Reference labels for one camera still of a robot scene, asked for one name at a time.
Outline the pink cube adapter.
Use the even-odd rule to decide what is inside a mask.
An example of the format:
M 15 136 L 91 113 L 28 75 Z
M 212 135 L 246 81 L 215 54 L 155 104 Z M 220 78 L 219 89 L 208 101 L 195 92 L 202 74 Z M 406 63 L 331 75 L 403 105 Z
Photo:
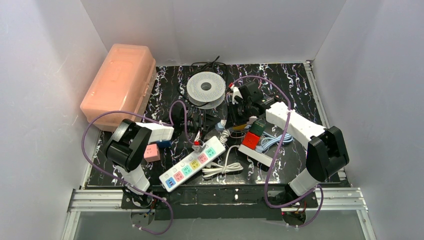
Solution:
M 149 144 L 144 151 L 144 159 L 147 163 L 161 160 L 160 149 L 156 143 Z

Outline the blue cube adapter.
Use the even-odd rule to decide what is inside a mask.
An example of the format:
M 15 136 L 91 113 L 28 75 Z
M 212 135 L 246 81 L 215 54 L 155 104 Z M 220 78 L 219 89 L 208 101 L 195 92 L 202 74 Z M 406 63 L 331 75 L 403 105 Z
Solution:
M 170 140 L 157 141 L 156 145 L 159 149 L 170 148 L 172 146 L 172 141 Z

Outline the white colourful power strip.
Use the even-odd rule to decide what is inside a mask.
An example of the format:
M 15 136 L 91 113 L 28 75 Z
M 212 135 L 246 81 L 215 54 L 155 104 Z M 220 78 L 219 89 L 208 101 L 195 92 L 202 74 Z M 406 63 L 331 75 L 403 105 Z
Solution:
M 172 192 L 225 151 L 224 145 L 213 136 L 204 143 L 201 152 L 191 152 L 159 176 L 163 188 L 169 193 Z

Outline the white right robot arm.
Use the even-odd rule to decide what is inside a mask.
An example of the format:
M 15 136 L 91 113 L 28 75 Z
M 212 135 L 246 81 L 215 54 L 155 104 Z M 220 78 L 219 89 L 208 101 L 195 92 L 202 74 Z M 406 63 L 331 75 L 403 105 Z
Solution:
M 258 83 L 251 81 L 230 85 L 232 102 L 228 105 L 228 122 L 241 125 L 249 117 L 265 117 L 267 123 L 290 134 L 306 149 L 305 169 L 287 186 L 286 194 L 300 197 L 324 182 L 350 161 L 342 131 L 318 125 L 291 108 L 278 96 L 264 96 Z

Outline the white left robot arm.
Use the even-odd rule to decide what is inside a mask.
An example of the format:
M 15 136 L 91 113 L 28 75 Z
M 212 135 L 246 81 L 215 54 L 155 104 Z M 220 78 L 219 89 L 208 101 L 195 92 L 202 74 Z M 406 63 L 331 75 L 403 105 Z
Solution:
M 193 152 L 183 158 L 176 168 L 164 174 L 163 179 L 168 192 L 224 152 L 225 148 L 217 137 L 204 140 L 205 135 L 220 123 L 220 119 L 208 113 L 189 118 L 185 110 L 184 104 L 174 105 L 171 108 L 168 118 L 172 126 L 162 122 L 143 123 L 128 118 L 123 119 L 112 137 L 103 146 L 102 152 L 105 157 L 112 161 L 122 174 L 131 192 L 143 195 L 150 187 L 150 182 L 141 166 L 142 160 L 147 159 L 147 153 L 155 152 L 156 143 L 177 138 L 184 130 L 193 131 L 196 134 L 192 145 Z

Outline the white plug with cable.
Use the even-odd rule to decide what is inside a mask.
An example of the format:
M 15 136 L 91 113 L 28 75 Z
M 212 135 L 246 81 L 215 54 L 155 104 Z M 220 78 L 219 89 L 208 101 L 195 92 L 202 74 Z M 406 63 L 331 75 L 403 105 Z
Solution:
M 226 175 L 229 173 L 240 172 L 244 169 L 244 167 L 239 162 L 233 162 L 228 164 L 230 152 L 232 149 L 239 148 L 240 145 L 232 145 L 229 147 L 228 151 L 225 155 L 224 164 L 220 165 L 216 162 L 211 162 L 209 165 L 205 166 L 202 171 L 203 179 L 211 179 L 216 175 Z

